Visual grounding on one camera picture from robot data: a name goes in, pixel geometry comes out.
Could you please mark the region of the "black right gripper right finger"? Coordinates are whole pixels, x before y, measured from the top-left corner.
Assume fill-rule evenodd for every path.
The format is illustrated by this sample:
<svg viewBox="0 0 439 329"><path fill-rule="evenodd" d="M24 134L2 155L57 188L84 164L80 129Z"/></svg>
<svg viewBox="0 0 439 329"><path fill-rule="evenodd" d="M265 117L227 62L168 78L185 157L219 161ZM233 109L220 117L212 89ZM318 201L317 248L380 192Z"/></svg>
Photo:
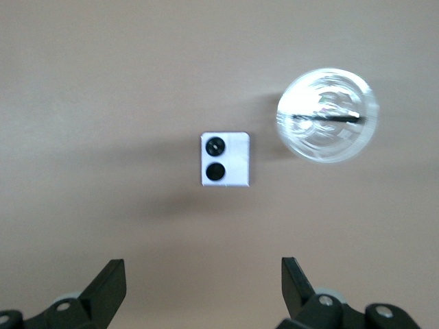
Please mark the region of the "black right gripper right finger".
<svg viewBox="0 0 439 329"><path fill-rule="evenodd" d="M418 328L402 308L392 304L369 304L364 312L340 298L317 293L294 257L281 260L281 286L289 317L278 328Z"/></svg>

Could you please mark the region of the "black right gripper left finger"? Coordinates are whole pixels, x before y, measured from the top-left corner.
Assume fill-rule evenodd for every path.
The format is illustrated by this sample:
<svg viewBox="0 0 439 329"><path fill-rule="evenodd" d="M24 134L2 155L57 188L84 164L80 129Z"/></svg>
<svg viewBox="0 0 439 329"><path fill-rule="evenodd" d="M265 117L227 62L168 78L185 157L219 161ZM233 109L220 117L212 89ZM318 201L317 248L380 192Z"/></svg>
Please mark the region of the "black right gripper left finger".
<svg viewBox="0 0 439 329"><path fill-rule="evenodd" d="M1 327L107 328L126 297L126 270L122 259L110 260L77 297L66 297L40 314L24 319L19 310L2 310Z"/></svg>

